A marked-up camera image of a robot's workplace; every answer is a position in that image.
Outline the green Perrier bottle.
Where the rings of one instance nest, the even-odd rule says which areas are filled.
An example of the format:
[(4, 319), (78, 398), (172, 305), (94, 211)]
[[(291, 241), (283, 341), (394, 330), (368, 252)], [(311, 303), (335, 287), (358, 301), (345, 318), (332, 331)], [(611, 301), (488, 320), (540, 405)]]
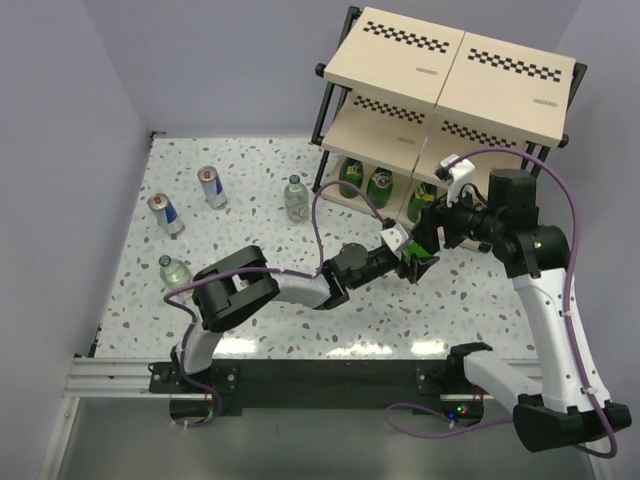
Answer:
[(435, 201), (438, 194), (437, 187), (430, 183), (422, 182), (411, 194), (407, 206), (407, 217), (411, 222), (419, 220), (421, 209), (424, 205)]
[(378, 167), (372, 173), (367, 184), (366, 194), (376, 209), (384, 208), (393, 192), (393, 172)]
[(426, 252), (417, 242), (412, 241), (405, 249), (405, 256), (411, 258), (413, 256), (417, 258), (427, 258), (429, 253)]

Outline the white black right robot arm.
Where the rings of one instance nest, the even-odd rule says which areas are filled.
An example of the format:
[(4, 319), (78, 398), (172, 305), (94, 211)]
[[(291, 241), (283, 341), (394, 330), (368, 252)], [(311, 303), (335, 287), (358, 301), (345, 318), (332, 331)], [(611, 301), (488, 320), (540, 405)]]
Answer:
[(454, 346), (445, 379), (459, 393), (477, 386), (507, 409), (524, 447), (541, 452), (587, 443), (629, 427), (629, 408), (611, 399), (581, 326), (567, 238), (538, 222), (536, 180), (524, 170), (495, 170), (486, 202), (440, 198), (422, 208), (412, 236), (427, 252), (465, 240), (490, 246), (512, 281), (529, 322), (541, 372), (533, 381), (482, 342)]

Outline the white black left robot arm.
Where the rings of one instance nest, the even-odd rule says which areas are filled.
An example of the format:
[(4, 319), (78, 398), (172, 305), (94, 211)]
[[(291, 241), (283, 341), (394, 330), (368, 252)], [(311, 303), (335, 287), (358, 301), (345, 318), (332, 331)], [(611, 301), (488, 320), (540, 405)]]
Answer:
[(388, 273), (415, 284), (438, 260), (415, 243), (401, 252), (385, 244), (368, 250), (348, 243), (313, 276), (269, 266), (260, 248), (245, 247), (165, 295), (167, 304), (192, 317), (175, 347), (171, 378), (185, 392), (200, 390), (222, 335), (272, 301), (332, 310), (349, 300), (351, 290)]

